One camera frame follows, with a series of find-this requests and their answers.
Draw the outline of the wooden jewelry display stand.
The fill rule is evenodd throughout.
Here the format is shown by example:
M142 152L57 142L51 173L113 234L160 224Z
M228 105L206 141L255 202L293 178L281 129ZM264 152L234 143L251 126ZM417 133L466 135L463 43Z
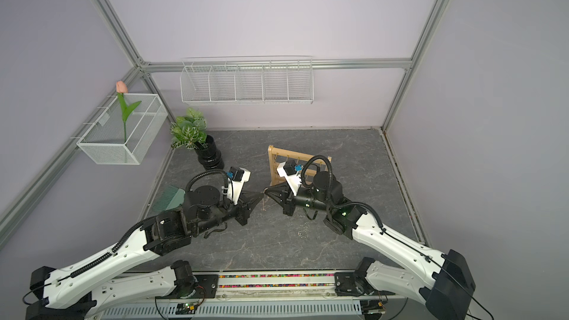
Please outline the wooden jewelry display stand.
M285 182L285 178L281 177L277 172L277 167L280 163L293 160L297 164L304 165L310 158L312 158L312 155L275 148L273 145L270 145L268 147L268 158L269 171L271 175L270 186L274 186Z

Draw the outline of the gold earring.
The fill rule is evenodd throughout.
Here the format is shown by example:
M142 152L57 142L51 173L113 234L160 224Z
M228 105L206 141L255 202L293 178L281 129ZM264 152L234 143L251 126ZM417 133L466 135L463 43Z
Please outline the gold earring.
M262 211L266 211L266 201L267 201L267 196L266 196L265 192L263 192L262 201L260 203L260 205L262 206Z

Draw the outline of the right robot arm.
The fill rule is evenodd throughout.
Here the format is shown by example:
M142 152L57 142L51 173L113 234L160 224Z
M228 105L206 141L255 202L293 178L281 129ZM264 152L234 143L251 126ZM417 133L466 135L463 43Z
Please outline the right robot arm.
M325 156L312 156L305 164L293 160L276 169L284 182L265 189L287 216L298 207L325 213L324 224L338 235L386 256L391 267L365 258L354 271L351 296L386 291L425 305L436 319L472 319L477 304L476 283L466 258L456 250L442 252L409 239L383 223L364 202L351 201L333 174Z

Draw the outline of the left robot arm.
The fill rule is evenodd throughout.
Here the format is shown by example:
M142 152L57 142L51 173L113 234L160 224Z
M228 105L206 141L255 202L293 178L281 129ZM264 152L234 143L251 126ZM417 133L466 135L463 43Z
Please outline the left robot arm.
M231 219L247 225L264 198L244 190L249 178L243 168L207 170L188 182L182 204L137 222L114 245L65 268L36 269L30 281L36 299L27 304L27 319L85 319L137 299L191 297L200 285L187 261L147 275L123 273L222 232Z

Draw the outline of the black plant pot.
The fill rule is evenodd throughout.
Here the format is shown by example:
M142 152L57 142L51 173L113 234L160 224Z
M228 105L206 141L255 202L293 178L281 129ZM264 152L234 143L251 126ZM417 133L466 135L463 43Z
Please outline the black plant pot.
M222 152L217 148L213 136L207 135L202 148L195 150L198 162L206 170L225 169L225 163L222 159Z

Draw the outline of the teal dustpan brush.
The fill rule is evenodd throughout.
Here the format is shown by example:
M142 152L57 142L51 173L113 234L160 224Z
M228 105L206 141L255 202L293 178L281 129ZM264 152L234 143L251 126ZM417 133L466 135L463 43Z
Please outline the teal dustpan brush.
M185 191L181 188L168 186L162 194L158 196L151 204L148 216L154 216L166 210L179 207L185 197Z

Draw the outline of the green artificial potted plant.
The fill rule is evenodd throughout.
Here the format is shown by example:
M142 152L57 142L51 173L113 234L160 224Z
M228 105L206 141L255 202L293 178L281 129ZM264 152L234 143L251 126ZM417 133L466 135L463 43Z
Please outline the green artificial potted plant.
M170 124L171 147L204 150L207 147L207 122L201 111L187 108L186 114Z

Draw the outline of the pink artificial tulip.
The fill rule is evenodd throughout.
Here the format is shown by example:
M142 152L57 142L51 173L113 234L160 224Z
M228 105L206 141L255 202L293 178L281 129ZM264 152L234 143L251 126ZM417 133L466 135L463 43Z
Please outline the pink artificial tulip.
M142 103L141 101L134 102L132 104L128 104L125 100L124 95L128 93L127 85L123 81L118 81L116 83L116 94L117 99L119 101L119 106L121 108L122 113L122 124L123 124L123 136L124 136L124 143L127 142L127 120L129 116L135 111L136 108Z

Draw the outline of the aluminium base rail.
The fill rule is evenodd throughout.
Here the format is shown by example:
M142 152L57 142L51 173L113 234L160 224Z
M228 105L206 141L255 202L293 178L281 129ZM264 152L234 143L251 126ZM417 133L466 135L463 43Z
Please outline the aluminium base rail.
M426 302L442 289L441 273L429 273L426 279L409 271L392 268L372 259L365 259L351 272L284 271L238 273L190 273L164 268L154 273L112 279L92 290L91 296L100 305L110 306L137 299L220 299L222 296L367 296L389 292Z

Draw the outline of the white mesh wall basket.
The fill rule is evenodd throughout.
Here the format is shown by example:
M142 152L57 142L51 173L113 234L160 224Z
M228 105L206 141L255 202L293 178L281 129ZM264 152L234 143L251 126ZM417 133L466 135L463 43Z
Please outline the white mesh wall basket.
M76 142L77 147L96 164L141 164L167 118L162 100L156 94L127 93L124 97L129 105L142 102L127 120L126 143L117 96Z

